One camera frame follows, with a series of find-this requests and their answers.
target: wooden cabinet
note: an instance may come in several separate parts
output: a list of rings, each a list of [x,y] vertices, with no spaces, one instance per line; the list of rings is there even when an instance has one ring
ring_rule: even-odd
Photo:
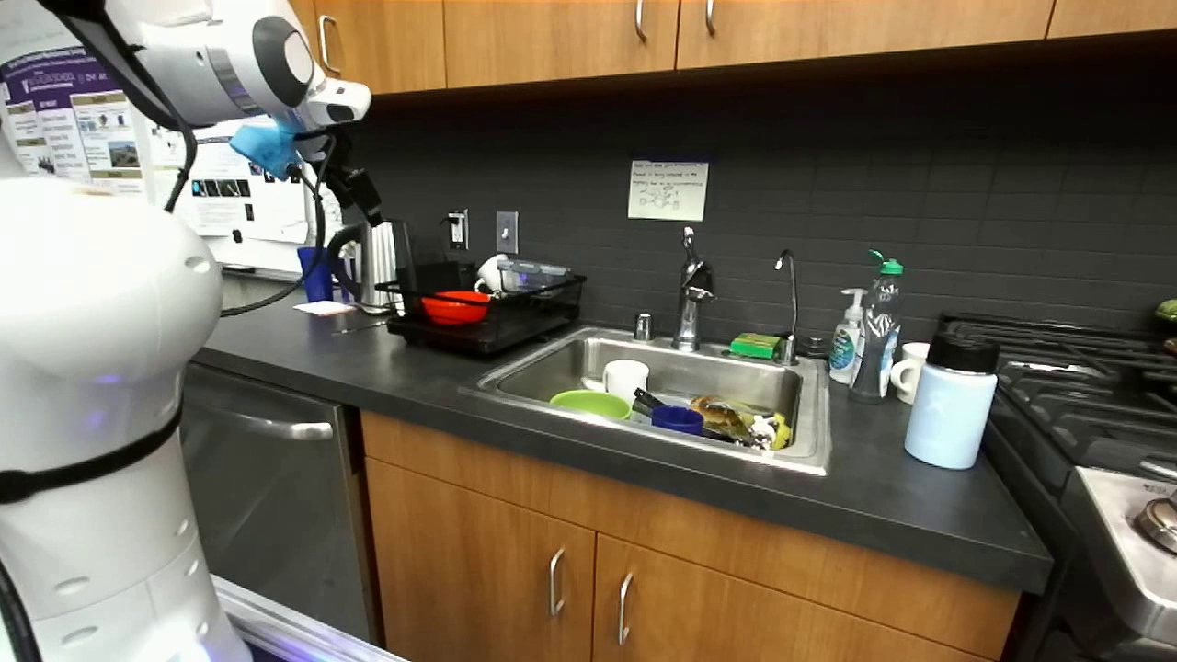
[[[333,76],[375,95],[444,90],[442,0],[295,0]]]
[[[1042,41],[1052,0],[680,0],[680,69]]]
[[[450,90],[673,69],[677,0],[444,0]]]
[[[905,658],[976,662],[878,622],[657,557],[616,536],[597,544],[597,643],[616,658]]]
[[[1177,0],[1056,0],[1056,37],[1177,29]]]
[[[366,453],[385,643],[407,658],[963,662],[1001,658],[1020,607],[1008,589],[384,415],[366,415]]]
[[[588,662],[591,531],[368,464],[385,642],[418,662]]]

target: kitchen faucet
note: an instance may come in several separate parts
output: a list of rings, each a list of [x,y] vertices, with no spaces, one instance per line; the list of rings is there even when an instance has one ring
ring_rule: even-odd
[[[683,230],[680,309],[673,345],[695,352],[698,345],[698,302],[713,298],[710,264],[695,255],[695,230]]]
[[[771,263],[778,273],[786,273],[786,327],[784,327],[784,363],[796,363],[796,350],[797,350],[797,325],[802,325],[802,306],[797,306],[797,258],[796,249],[780,249]]]

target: dish soap bottle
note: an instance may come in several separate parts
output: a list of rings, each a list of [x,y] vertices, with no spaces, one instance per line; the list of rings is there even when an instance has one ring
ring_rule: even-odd
[[[845,286],[843,291],[849,302],[845,317],[834,327],[834,342],[832,342],[832,378],[852,385],[856,378],[856,363],[862,363],[862,350],[863,350],[863,331],[862,331],[862,298],[870,291],[862,286]]]
[[[871,302],[870,302],[870,319],[863,319],[863,350],[862,350],[862,367],[852,374],[852,395],[882,403],[887,396],[887,374],[894,363],[894,345],[901,335],[898,325],[898,281],[905,276],[905,264],[894,258],[882,258],[871,249],[878,263],[878,276],[871,282]]]

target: dish rack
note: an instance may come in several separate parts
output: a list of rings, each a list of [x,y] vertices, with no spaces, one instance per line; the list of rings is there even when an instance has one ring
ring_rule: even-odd
[[[583,319],[583,291],[585,276],[566,273],[550,281],[545,286],[494,298],[482,325],[471,327],[442,327],[429,325],[418,298],[434,291],[466,291],[477,281],[477,264],[471,263],[429,263],[417,270],[402,270],[404,291],[404,319],[391,317],[391,331],[404,335],[418,345],[438,345],[471,356],[498,356],[515,345],[536,342]]]

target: kettle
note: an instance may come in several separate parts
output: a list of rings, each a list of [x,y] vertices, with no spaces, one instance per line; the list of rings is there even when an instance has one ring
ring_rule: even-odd
[[[344,249],[360,247],[356,273],[347,270]],[[398,239],[393,220],[384,224],[349,224],[333,237],[328,264],[336,282],[356,298],[368,317],[402,317],[402,286],[398,286]]]

